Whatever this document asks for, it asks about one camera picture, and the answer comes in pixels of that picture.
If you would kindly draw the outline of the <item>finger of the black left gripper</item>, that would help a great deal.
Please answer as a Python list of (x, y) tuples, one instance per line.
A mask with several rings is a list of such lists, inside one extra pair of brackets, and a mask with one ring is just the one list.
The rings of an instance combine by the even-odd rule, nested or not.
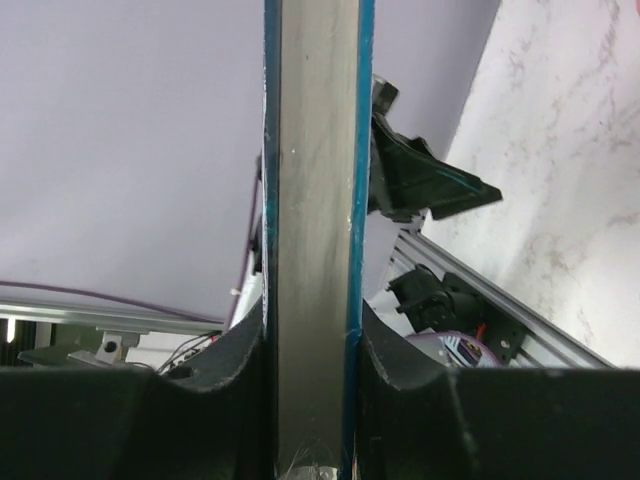
[(398, 134), (381, 114), (372, 116), (370, 153), (369, 211), (395, 223), (425, 210), (442, 220), (502, 200), (498, 188), (437, 160), (423, 138)]

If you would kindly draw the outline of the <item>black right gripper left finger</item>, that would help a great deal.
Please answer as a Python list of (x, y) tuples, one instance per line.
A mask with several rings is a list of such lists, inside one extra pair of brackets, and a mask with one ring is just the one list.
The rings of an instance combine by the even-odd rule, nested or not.
[(174, 372), (8, 368), (5, 479), (269, 479), (262, 309)]

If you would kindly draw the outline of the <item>blue 20000 Leagues book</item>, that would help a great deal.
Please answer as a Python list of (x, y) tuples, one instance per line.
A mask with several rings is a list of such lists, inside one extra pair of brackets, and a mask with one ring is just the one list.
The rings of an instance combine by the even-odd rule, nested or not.
[(275, 479), (348, 479), (369, 184), (371, 1), (264, 5), (263, 323)]

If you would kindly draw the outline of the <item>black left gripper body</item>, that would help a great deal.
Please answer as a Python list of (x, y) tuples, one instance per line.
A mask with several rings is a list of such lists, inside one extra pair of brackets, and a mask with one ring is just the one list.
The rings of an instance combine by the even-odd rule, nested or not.
[(372, 113), (386, 116), (395, 102), (399, 90), (378, 75), (374, 75), (372, 80)]

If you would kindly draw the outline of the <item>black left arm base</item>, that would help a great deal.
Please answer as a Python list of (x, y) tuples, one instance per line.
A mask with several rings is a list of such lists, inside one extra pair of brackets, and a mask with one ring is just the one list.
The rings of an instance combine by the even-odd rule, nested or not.
[(463, 367), (507, 366), (528, 330), (454, 273), (438, 278), (423, 264), (389, 282), (416, 339), (438, 340)]

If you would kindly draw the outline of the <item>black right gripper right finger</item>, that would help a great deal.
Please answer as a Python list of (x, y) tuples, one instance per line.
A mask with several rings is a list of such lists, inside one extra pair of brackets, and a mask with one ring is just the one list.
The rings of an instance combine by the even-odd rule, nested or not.
[(639, 375), (447, 368), (363, 311), (363, 479), (635, 479)]

